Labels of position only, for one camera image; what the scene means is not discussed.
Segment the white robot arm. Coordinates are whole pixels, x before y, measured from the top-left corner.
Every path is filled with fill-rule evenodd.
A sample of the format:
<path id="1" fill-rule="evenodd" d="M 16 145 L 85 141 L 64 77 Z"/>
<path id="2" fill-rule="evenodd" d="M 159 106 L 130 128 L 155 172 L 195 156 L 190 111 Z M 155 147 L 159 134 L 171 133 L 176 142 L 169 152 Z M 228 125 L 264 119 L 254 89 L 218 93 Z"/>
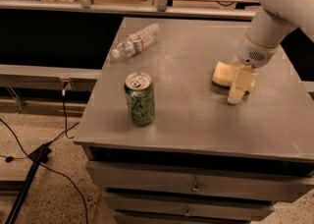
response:
<path id="1" fill-rule="evenodd" d="M 314 0 L 258 0 L 261 8 L 238 44 L 228 102 L 238 104 L 255 81 L 254 70 L 268 64 L 279 44 L 299 28 L 314 41 Z"/>

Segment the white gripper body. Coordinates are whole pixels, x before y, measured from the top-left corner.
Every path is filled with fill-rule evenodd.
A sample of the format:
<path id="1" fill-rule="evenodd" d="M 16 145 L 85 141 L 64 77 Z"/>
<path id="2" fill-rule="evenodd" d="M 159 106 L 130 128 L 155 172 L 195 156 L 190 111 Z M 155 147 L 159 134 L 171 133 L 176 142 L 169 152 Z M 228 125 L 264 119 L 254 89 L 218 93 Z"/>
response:
<path id="1" fill-rule="evenodd" d="M 252 69 L 267 65 L 277 52 L 278 46 L 265 46 L 252 41 L 246 33 L 238 44 L 235 61 Z"/>

